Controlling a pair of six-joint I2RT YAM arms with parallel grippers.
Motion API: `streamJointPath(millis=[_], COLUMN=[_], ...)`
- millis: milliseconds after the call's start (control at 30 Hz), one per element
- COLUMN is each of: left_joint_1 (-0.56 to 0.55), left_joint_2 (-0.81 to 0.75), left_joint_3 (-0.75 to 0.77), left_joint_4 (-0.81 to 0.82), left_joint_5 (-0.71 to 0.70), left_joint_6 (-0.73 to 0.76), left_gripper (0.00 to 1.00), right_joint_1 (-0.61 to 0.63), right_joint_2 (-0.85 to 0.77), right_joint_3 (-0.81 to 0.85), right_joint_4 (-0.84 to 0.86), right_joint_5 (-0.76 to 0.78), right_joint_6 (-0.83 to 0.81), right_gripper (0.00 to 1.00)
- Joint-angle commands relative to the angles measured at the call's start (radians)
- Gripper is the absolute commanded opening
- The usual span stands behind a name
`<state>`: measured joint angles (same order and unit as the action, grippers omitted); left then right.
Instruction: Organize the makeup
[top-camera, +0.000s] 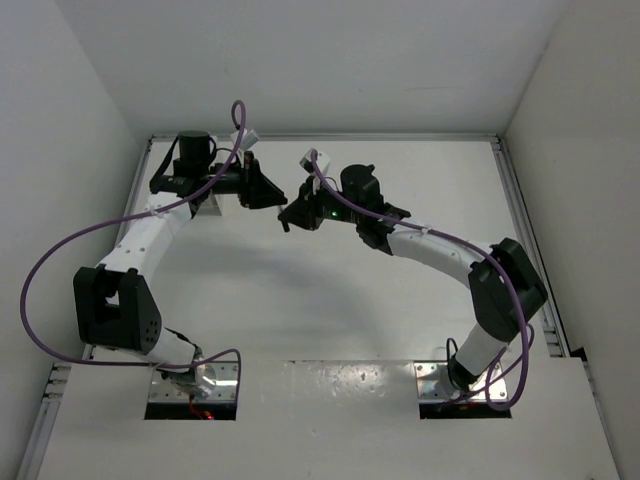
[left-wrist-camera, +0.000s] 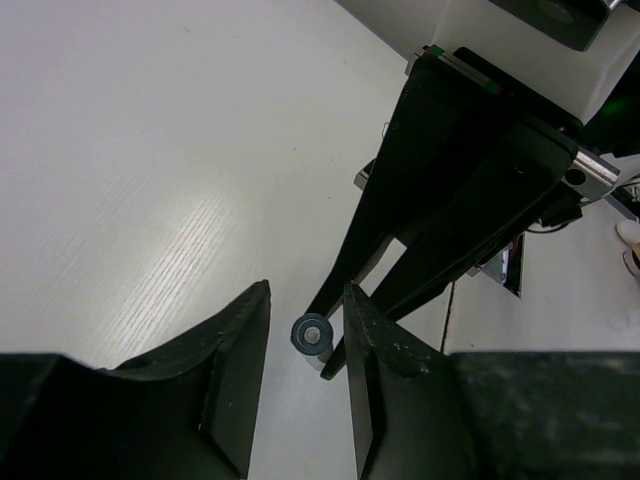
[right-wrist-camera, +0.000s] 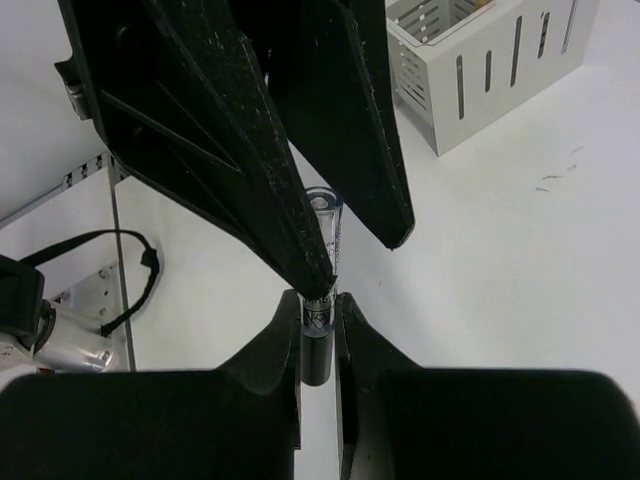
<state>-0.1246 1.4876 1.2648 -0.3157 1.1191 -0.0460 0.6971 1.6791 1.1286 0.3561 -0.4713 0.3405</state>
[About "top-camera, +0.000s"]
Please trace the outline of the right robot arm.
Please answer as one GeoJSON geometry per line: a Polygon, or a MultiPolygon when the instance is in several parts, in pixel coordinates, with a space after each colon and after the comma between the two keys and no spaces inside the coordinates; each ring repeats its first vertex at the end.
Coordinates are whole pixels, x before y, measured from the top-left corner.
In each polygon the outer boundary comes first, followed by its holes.
{"type": "Polygon", "coordinates": [[[332,194],[309,162],[309,176],[297,198],[280,211],[285,228],[315,231],[325,220],[355,225],[370,248],[417,261],[467,287],[476,324],[448,360],[440,383],[447,397],[469,393],[473,383],[543,307],[547,290],[524,248],[505,238],[482,255],[465,244],[413,228],[410,212],[386,202],[371,165],[355,164],[340,174],[342,189],[332,194]]]}

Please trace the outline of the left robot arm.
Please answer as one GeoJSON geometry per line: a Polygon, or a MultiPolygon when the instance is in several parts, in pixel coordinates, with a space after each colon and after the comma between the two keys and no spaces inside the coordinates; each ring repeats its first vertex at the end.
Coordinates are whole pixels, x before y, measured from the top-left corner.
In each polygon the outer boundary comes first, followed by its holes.
{"type": "Polygon", "coordinates": [[[258,135],[245,130],[234,138],[239,150],[224,166],[216,160],[220,149],[208,133],[179,133],[151,177],[144,218],[131,223],[97,266],[80,268],[73,279],[80,339],[136,356],[182,389],[198,385],[205,366],[201,348],[162,322],[149,288],[162,257],[177,233],[216,196],[235,194],[251,210],[287,202],[250,150],[258,135]]]}

